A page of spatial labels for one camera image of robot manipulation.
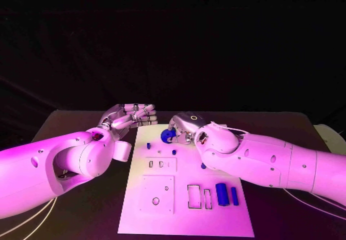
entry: table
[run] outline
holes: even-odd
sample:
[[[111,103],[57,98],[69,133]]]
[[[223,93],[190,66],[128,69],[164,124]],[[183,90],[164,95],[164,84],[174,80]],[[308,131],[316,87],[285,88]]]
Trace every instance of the table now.
[[[85,131],[96,126],[102,111],[56,110],[47,117],[33,142]],[[168,123],[177,112],[158,111],[158,123]],[[328,151],[327,146],[304,114],[295,112],[196,112],[206,120],[243,129],[252,134],[267,135],[310,149]],[[134,145],[137,130],[122,138]],[[105,173],[57,197],[50,215],[29,239],[36,240],[210,240],[207,236],[167,236],[118,234],[122,201],[131,165],[112,161]],[[256,240],[346,239],[346,221],[324,214],[300,203],[282,189],[268,188],[242,181],[249,218]],[[346,217],[346,213],[314,198],[308,193],[291,190],[304,201]],[[0,233],[21,223],[42,206],[0,219]],[[20,240],[33,231],[49,208],[19,229],[3,236],[4,240]]]

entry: robotic arm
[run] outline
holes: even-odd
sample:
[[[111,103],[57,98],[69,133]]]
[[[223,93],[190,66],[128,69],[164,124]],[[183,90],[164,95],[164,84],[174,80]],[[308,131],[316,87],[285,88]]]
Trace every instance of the robotic arm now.
[[[192,112],[173,116],[163,142],[194,143],[202,165],[269,188],[297,189],[346,206],[346,156],[303,148],[269,136],[205,122]]]
[[[0,152],[0,219],[20,214],[98,177],[111,160],[128,160],[130,128],[157,124],[154,105],[117,104],[86,131]],[[66,173],[57,176],[53,165]]]

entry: black background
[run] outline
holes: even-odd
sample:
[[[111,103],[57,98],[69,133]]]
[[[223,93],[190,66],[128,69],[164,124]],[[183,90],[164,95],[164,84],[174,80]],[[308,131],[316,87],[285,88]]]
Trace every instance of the black background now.
[[[32,140],[55,109],[117,103],[301,112],[344,130],[343,1],[112,4],[3,1],[3,148]]]

